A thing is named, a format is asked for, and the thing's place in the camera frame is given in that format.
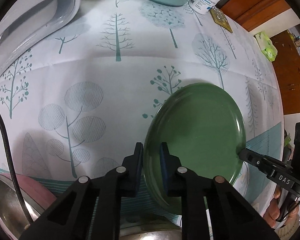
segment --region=green plate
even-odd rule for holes
[[[146,185],[154,200],[166,211],[181,215],[181,199],[168,197],[162,185],[159,147],[167,142],[169,152],[198,175],[236,180],[246,135],[241,112],[223,89],[196,83],[175,92],[154,117],[144,147]]]

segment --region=wooden cabinet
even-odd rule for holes
[[[221,10],[247,31],[290,9],[285,0],[229,0]]]
[[[283,113],[295,114],[300,113],[300,85],[291,86],[290,88],[280,88]]]
[[[283,114],[300,113],[300,56],[288,31],[271,40],[278,50],[272,63],[279,83]]]

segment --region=green package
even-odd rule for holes
[[[255,38],[258,42],[260,50],[266,56],[266,58],[269,59],[270,61],[274,61],[275,57],[278,54],[278,51],[275,48],[275,46],[272,44],[270,38],[264,32],[256,34]]]

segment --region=white tablecloth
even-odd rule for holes
[[[272,64],[252,36],[229,23],[234,33],[188,5],[82,0],[70,24],[0,77],[0,113],[16,171],[41,178],[53,192],[82,175],[103,176],[144,142],[162,103],[194,82],[229,93],[248,147],[279,158],[283,114]],[[236,188],[263,213],[274,186],[254,169],[244,165]]]

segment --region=screw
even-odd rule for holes
[[[79,183],[81,183],[81,184],[86,183],[88,180],[89,180],[89,178],[88,178],[87,176],[81,176],[81,177],[78,179]]]
[[[222,177],[222,176],[216,176],[214,179],[218,183],[224,183],[225,182],[225,178]]]
[[[126,170],[127,170],[126,167],[123,167],[123,166],[119,166],[116,169],[117,173],[124,173]]]
[[[177,171],[179,172],[179,173],[186,173],[188,170],[187,170],[187,168],[186,167],[179,167],[178,169],[177,169]]]

